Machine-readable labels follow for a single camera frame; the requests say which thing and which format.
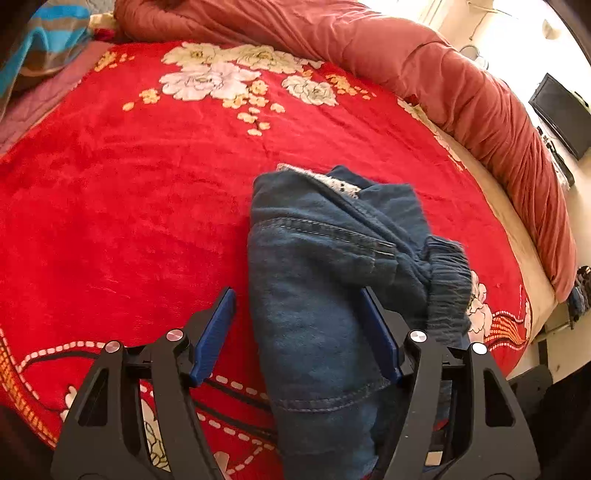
beige bed sheet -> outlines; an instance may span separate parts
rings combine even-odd
[[[542,268],[534,243],[513,208],[509,197],[489,171],[452,137],[439,129],[438,131],[478,182],[486,201],[507,232],[511,249],[521,270],[525,291],[530,298],[532,308],[531,341],[540,332],[558,305],[554,289]]]

white lace trim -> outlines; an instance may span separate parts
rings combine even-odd
[[[333,177],[329,177],[328,175],[322,175],[322,173],[315,173],[311,170],[305,170],[300,167],[295,167],[293,165],[289,165],[288,163],[279,163],[277,165],[277,171],[284,171],[284,170],[292,170],[297,173],[301,173],[302,175],[308,175],[315,180],[321,181],[327,187],[330,187],[336,192],[342,193],[343,195],[347,195],[351,198],[358,198],[357,193],[361,191],[361,189],[357,185],[351,185],[346,181],[334,179]]]

blue and brown striped fabric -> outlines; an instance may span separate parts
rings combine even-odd
[[[0,120],[13,93],[54,75],[84,49],[89,18],[86,0],[49,0],[35,12],[0,70]]]

blue jeans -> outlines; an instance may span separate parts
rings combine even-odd
[[[464,345],[469,328],[466,257],[430,234],[412,188],[328,175],[360,187],[357,198],[294,171],[254,186],[251,316],[287,480],[363,478],[405,414],[359,326],[361,287],[445,345]]]

blue gripper pad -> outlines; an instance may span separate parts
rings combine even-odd
[[[398,345],[366,288],[361,289],[361,328],[384,378],[393,384],[402,379],[398,365]]]
[[[201,385],[212,373],[235,312],[236,292],[229,288],[195,345],[195,360],[190,373],[194,386]]]

